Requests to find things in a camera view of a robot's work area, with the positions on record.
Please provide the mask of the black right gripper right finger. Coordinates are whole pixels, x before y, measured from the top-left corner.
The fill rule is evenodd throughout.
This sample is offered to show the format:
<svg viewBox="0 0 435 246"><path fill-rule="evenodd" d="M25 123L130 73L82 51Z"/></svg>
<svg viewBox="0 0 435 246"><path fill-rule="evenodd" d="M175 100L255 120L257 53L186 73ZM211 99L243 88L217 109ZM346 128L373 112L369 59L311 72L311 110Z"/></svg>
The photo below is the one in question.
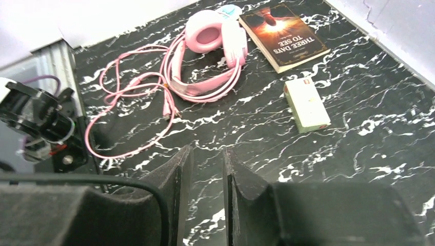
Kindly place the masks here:
<svg viewBox="0 0 435 246"><path fill-rule="evenodd" d="M426 245L402 196L364 182L267 182L224 149L228 245Z"/></svg>

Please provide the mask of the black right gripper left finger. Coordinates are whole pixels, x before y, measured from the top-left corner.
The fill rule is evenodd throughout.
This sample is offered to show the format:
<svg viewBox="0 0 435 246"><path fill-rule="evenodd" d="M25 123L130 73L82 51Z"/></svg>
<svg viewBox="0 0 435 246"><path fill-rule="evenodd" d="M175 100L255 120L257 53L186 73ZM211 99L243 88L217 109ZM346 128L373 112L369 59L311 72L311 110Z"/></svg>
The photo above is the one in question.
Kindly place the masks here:
<svg viewBox="0 0 435 246"><path fill-rule="evenodd" d="M182 245L193 168L191 146L140 177L155 197L121 186L104 194L87 185L1 181L1 245Z"/></svg>

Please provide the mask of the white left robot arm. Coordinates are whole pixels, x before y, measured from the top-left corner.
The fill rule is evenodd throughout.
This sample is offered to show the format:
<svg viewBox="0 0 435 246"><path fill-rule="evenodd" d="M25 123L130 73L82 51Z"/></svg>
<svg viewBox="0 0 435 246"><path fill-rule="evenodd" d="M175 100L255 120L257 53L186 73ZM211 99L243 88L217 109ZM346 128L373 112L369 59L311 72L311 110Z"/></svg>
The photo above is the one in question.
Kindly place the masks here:
<svg viewBox="0 0 435 246"><path fill-rule="evenodd" d="M8 78L1 78L1 83L9 90L1 100L1 121L50 145L46 159L29 165L33 171L78 172L94 163L85 146L85 119L76 113L73 89L66 88L55 96Z"/></svg>

